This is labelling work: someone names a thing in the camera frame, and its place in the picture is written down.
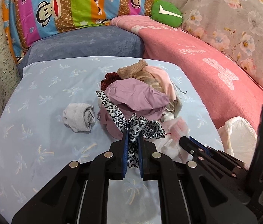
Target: purple stripe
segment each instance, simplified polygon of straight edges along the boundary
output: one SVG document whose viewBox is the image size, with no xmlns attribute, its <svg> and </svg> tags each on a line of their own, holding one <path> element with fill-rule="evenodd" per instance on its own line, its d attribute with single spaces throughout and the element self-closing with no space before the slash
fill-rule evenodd
<svg viewBox="0 0 263 224">
<path fill-rule="evenodd" d="M 139 15 L 139 13 L 141 11 L 141 7 L 139 7 L 139 8 L 132 7 L 132 3 L 131 3 L 130 0 L 129 0 L 129 3 L 128 3 L 128 6 L 129 6 L 129 9 L 130 9 L 129 15 Z"/>
<path fill-rule="evenodd" d="M 29 47 L 33 42 L 41 39 L 35 23 L 32 2 L 31 0 L 18 0 L 18 3 L 23 33 Z"/>
</svg>

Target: white check mark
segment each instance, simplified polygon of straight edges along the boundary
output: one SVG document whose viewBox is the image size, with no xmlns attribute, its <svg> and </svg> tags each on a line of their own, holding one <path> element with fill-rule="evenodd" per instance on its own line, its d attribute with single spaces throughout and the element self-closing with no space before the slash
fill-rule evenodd
<svg viewBox="0 0 263 224">
<path fill-rule="evenodd" d="M 164 10 L 161 5 L 159 6 L 159 13 L 160 13 L 160 14 L 168 14 L 168 15 L 172 15 L 172 16 L 175 16 L 175 17 L 182 18 L 182 16 L 179 15 L 179 14 L 172 13 L 172 12 L 169 12 L 169 11 Z"/>
</svg>

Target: colorful striped fabric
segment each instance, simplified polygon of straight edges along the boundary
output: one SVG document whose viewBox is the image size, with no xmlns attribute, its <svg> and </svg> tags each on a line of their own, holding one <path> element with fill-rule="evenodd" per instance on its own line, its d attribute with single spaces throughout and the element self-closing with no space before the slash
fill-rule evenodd
<svg viewBox="0 0 263 224">
<path fill-rule="evenodd" d="M 150 15 L 154 0 L 4 0 L 4 21 L 17 62 L 33 42 L 81 27 L 108 25 L 120 15 Z"/>
</svg>

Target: dark red scrunchie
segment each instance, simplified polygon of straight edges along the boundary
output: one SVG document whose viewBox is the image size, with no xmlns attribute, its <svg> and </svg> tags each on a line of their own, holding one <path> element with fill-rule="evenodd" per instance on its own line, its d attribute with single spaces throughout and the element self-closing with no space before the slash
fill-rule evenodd
<svg viewBox="0 0 263 224">
<path fill-rule="evenodd" d="M 105 75 L 105 80 L 100 82 L 101 90 L 105 91 L 111 83 L 117 80 L 122 80 L 122 78 L 116 72 L 107 73 Z"/>
</svg>

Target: silver screw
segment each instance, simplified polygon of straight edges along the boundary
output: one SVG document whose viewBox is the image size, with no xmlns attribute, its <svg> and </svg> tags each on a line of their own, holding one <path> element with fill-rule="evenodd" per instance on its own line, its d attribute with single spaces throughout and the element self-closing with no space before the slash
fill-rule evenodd
<svg viewBox="0 0 263 224">
<path fill-rule="evenodd" d="M 70 166 L 71 168 L 75 168 L 75 167 L 79 166 L 79 163 L 78 163 L 77 161 L 71 161 L 71 162 L 69 163 L 69 166 Z"/>
<path fill-rule="evenodd" d="M 152 153 L 152 157 L 154 157 L 154 158 L 160 158 L 162 155 L 161 155 L 161 153 L 160 152 L 153 152 Z"/>
<path fill-rule="evenodd" d="M 189 161 L 188 166 L 191 168 L 195 168 L 197 166 L 197 163 L 195 161 Z"/>
<path fill-rule="evenodd" d="M 105 152 L 105 153 L 104 153 L 104 156 L 105 156 L 106 158 L 111 158 L 113 155 L 114 155 L 114 153 L 112 153 L 112 152 Z"/>
</svg>

